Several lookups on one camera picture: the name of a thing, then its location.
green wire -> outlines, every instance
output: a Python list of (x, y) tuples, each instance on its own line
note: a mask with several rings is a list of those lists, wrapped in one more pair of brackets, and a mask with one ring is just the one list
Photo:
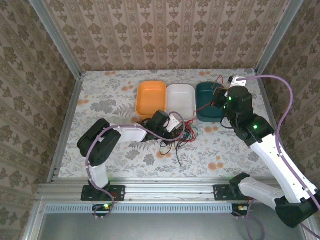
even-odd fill
[(199, 135), (199, 129), (198, 129), (196, 126), (192, 125), (192, 124), (190, 124), (190, 126), (191, 126), (192, 128), (194, 128), (194, 129), (196, 129), (196, 137), (198, 137), (198, 135)]

floor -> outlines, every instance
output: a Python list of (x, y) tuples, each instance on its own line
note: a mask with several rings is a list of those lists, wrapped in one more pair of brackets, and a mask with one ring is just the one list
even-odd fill
[[(132, 124), (139, 120), (135, 111), (137, 89), (141, 82), (160, 80), (167, 86), (188, 84), (194, 88), (202, 82), (214, 82), (219, 75), (227, 87), (229, 76), (254, 76), (253, 69), (214, 70), (143, 70), (143, 71), (92, 71), (87, 72), (79, 94), (70, 126), (65, 153), (58, 177), (85, 178), (85, 158), (77, 148), (80, 137), (98, 120), (114, 124)], [(265, 103), (255, 80), (246, 84), (253, 96), (254, 112), (267, 120)], [(199, 129), (195, 142), (187, 144), (176, 153), (173, 149), (165, 156), (160, 154), (158, 141), (120, 143), (107, 160), (110, 178), (179, 179), (179, 178), (229, 178), (241, 172), (253, 177), (272, 177), (263, 161), (233, 130), (220, 123), (196, 120)]]

orange bowl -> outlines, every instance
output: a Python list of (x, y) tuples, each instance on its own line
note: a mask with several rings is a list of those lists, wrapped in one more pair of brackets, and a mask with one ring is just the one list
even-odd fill
[(158, 110), (166, 111), (167, 86), (163, 81), (144, 81), (138, 87), (135, 111), (142, 120)]

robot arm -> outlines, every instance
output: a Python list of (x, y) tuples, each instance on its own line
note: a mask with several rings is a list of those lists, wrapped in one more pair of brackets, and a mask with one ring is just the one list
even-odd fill
[(217, 88), (213, 97), (215, 106), (223, 108), (236, 136), (243, 140), (265, 162), (282, 189), (270, 187), (242, 173), (230, 181), (233, 193), (257, 199), (274, 209), (289, 227), (296, 227), (318, 211), (307, 190), (320, 201), (320, 192), (297, 168), (281, 146), (282, 155), (294, 172), (303, 180), (304, 189), (295, 175), (284, 163), (276, 148), (275, 131), (263, 118), (253, 113), (252, 95), (244, 87), (245, 82), (234, 83), (229, 90)]
[[(77, 147), (83, 157), (86, 157), (91, 145), (97, 136), (106, 128), (113, 126), (105, 119), (99, 119), (78, 141)], [(173, 139), (176, 129), (181, 126), (174, 114), (166, 114), (159, 110), (151, 119), (145, 119), (134, 125), (118, 126), (110, 129), (101, 136), (93, 147), (89, 156), (89, 172), (92, 181), (101, 189), (110, 186), (108, 173), (106, 171), (107, 159), (114, 150), (116, 144), (125, 142), (146, 142), (157, 139), (154, 135), (147, 132), (151, 131), (156, 135)]]

black mounting plate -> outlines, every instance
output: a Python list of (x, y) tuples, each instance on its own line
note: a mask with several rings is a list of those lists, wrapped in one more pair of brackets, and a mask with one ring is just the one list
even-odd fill
[[(122, 202), (125, 200), (126, 186), (124, 185), (111, 185), (107, 190), (111, 195), (115, 196), (116, 202)], [(85, 185), (82, 188), (81, 201), (90, 202), (109, 202), (111, 198), (104, 192), (95, 189), (92, 185)]]
[(216, 201), (247, 201), (248, 197), (244, 195), (234, 196), (230, 190), (229, 184), (213, 185), (214, 199)]

